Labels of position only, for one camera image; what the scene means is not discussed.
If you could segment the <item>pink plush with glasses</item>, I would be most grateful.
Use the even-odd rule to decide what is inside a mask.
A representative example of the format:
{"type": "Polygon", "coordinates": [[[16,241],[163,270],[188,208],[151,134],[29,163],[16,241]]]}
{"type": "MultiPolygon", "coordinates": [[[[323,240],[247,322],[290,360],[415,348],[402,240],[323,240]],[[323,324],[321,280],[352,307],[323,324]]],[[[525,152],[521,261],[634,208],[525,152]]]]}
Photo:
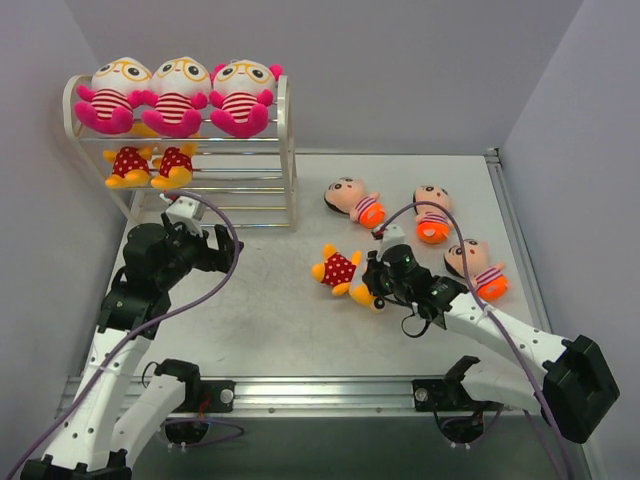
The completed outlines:
{"type": "Polygon", "coordinates": [[[100,67],[90,86],[79,85],[74,112],[82,125],[101,134],[120,135],[131,130],[134,111],[142,104],[151,71],[132,57],[121,57],[100,67]]]}

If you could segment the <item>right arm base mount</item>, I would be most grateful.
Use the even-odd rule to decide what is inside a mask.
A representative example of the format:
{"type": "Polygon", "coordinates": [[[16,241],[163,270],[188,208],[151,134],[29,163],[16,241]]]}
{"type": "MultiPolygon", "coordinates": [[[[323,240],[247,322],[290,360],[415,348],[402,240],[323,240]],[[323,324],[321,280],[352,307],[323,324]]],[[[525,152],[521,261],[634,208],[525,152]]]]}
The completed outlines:
{"type": "Polygon", "coordinates": [[[493,402],[472,399],[462,386],[466,372],[479,363],[477,357],[465,355],[443,376],[414,379],[411,382],[414,409],[417,412],[441,413],[493,408],[493,402]]]}

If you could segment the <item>peach boy plush middle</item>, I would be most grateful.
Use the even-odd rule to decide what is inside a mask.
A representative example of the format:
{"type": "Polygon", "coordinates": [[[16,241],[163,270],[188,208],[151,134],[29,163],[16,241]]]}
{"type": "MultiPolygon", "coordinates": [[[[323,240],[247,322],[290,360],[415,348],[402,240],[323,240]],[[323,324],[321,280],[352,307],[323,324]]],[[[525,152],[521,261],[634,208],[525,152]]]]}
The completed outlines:
{"type": "Polygon", "coordinates": [[[435,185],[421,185],[413,194],[416,234],[426,244],[436,245],[448,240],[452,224],[441,210],[453,211],[453,201],[446,189],[435,185]]]}

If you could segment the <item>peach boy plush left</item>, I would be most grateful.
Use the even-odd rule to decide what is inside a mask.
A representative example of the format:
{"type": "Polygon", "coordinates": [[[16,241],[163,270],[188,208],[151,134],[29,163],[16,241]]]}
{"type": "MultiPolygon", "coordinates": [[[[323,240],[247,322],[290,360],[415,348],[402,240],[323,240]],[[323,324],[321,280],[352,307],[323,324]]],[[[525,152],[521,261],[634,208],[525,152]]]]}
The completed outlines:
{"type": "Polygon", "coordinates": [[[334,212],[366,228],[382,224],[386,209],[380,202],[379,192],[370,192],[362,179],[341,177],[324,192],[325,204],[334,212]]]}

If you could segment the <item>aluminium front rail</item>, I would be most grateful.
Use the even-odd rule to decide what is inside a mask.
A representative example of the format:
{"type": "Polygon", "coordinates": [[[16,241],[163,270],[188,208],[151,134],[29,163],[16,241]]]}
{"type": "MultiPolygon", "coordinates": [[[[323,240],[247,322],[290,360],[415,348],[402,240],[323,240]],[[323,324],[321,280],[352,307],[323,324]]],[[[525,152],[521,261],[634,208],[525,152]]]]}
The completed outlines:
{"type": "MultiPolygon", "coordinates": [[[[203,376],[200,380],[232,380],[236,383],[233,410],[208,415],[237,417],[349,417],[405,416],[414,409],[411,382],[407,376],[359,377],[224,377],[203,376]]],[[[507,411],[541,411],[529,382],[510,372],[471,372],[462,381],[474,400],[491,401],[490,411],[502,405],[507,411]]],[[[191,413],[177,413],[186,416],[191,413]]]]}

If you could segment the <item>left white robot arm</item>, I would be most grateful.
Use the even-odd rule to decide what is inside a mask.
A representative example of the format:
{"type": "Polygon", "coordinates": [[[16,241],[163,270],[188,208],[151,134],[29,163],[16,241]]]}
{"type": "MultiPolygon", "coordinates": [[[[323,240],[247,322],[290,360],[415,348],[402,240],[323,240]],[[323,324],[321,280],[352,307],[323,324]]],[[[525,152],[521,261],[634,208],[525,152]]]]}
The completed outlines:
{"type": "Polygon", "coordinates": [[[207,232],[197,222],[164,217],[129,231],[74,400],[39,438],[48,445],[43,455],[24,461],[18,478],[131,478],[137,457],[167,416],[193,410],[202,399],[198,366],[165,360],[134,405],[121,409],[160,324],[176,314],[169,292],[194,270],[230,280],[242,248],[229,222],[207,232]]]}

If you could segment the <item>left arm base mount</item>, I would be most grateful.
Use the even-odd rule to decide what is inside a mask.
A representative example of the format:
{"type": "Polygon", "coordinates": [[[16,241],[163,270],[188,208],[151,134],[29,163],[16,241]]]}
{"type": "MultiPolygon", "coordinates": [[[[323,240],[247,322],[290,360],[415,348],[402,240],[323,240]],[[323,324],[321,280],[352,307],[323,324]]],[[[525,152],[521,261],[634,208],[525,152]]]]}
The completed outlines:
{"type": "Polygon", "coordinates": [[[235,387],[232,380],[199,380],[187,384],[185,398],[175,412],[198,415],[229,413],[233,410],[235,387]]]}

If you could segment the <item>cream two-tier shelf rack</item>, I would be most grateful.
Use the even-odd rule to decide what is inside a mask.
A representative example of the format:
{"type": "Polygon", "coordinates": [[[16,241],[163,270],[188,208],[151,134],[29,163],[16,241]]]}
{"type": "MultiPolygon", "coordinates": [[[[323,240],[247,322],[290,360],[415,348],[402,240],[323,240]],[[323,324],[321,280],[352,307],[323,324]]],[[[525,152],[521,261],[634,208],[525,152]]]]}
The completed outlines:
{"type": "Polygon", "coordinates": [[[66,137],[78,160],[89,168],[104,187],[111,166],[106,151],[123,147],[153,148],[154,160],[168,147],[183,147],[194,154],[193,178],[183,189],[201,196],[225,213],[238,229],[290,229],[297,226],[297,171],[288,79],[277,85],[270,109],[269,127],[262,134],[240,139],[217,130],[208,118],[194,138],[155,136],[135,127],[128,134],[107,136],[83,126],[74,112],[79,100],[77,88],[89,81],[87,75],[68,80],[62,94],[62,115],[66,137]]]}

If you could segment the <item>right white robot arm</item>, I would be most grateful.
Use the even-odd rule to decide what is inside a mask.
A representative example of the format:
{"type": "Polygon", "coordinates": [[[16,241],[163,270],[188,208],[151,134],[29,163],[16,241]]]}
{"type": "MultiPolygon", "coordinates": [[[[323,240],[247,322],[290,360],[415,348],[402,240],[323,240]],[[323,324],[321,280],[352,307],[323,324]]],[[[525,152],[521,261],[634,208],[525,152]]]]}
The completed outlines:
{"type": "Polygon", "coordinates": [[[551,334],[483,303],[463,283],[421,266],[406,244],[369,251],[363,282],[374,296],[408,308],[427,326],[470,338],[519,366],[545,420],[568,441],[585,443],[620,397],[594,340],[551,334]]]}

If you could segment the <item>peach boy plush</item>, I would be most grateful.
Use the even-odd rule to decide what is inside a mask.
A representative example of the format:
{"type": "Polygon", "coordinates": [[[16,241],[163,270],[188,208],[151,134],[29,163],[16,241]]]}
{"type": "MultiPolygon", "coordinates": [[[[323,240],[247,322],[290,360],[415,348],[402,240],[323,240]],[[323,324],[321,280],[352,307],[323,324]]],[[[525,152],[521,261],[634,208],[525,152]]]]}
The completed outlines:
{"type": "Polygon", "coordinates": [[[334,212],[366,228],[382,224],[386,209],[380,202],[379,192],[370,192],[362,179],[341,177],[324,192],[325,204],[334,212]]]}
{"type": "Polygon", "coordinates": [[[436,245],[448,240],[452,224],[441,210],[453,211],[453,201],[446,189],[435,185],[421,185],[413,194],[416,234],[426,244],[436,245]]]}
{"type": "Polygon", "coordinates": [[[461,244],[452,245],[443,255],[447,271],[464,278],[463,255],[466,255],[467,273],[479,297],[494,302],[509,289],[504,262],[492,263],[488,243],[475,239],[464,239],[461,244]]]}

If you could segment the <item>peach boy plush right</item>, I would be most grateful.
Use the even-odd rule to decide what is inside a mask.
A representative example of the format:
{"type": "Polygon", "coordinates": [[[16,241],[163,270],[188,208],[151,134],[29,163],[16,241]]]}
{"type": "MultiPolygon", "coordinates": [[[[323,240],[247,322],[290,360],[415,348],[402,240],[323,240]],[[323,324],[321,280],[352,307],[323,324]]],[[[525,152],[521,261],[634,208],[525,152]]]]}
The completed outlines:
{"type": "Polygon", "coordinates": [[[461,244],[452,245],[443,255],[447,271],[464,278],[463,255],[466,255],[467,273],[479,297],[494,302],[509,289],[504,262],[492,263],[488,243],[475,239],[464,239],[461,244]]]}

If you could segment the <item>yellow bear plush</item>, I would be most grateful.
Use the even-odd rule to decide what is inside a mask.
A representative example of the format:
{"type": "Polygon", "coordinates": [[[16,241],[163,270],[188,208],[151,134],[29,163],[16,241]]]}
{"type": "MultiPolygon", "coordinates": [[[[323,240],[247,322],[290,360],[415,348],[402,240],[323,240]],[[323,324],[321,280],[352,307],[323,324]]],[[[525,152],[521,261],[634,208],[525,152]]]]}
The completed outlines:
{"type": "Polygon", "coordinates": [[[158,190],[179,189],[188,185],[193,178],[192,159],[198,144],[185,142],[179,146],[167,147],[160,157],[151,161],[156,169],[150,184],[158,190]]]}
{"type": "Polygon", "coordinates": [[[329,287],[334,296],[348,295],[356,304],[381,312],[386,307],[386,301],[374,296],[364,283],[366,270],[361,251],[355,251],[347,257],[334,245],[326,244],[323,247],[323,261],[312,266],[311,275],[316,282],[329,287]]]}
{"type": "Polygon", "coordinates": [[[106,187],[145,187],[151,178],[149,164],[154,149],[154,142],[145,142],[121,146],[116,150],[104,150],[103,159],[111,165],[111,173],[104,181],[106,187]]]}

